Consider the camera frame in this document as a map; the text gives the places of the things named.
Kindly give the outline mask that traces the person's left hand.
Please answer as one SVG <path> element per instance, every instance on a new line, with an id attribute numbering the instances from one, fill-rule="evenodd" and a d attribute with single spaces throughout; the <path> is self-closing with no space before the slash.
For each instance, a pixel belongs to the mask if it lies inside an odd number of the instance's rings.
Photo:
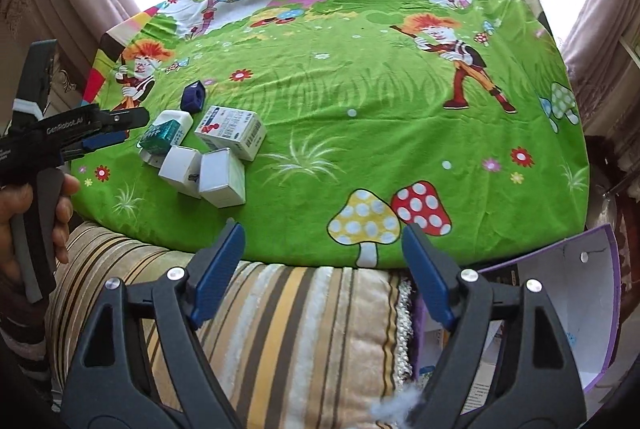
<path id="1" fill-rule="evenodd" d="M 80 182 L 73 176 L 66 175 L 58 204 L 55 208 L 55 223 L 52 230 L 52 241 L 55 257 L 61 263 L 68 262 L 66 243 L 70 238 L 70 220 L 74 207 L 70 197 L 80 190 Z M 32 204 L 32 187 L 5 186 L 1 189 L 1 274 L 13 285 L 22 284 L 21 269 L 14 255 L 14 244 L 10 220 L 14 215 L 27 212 Z"/>

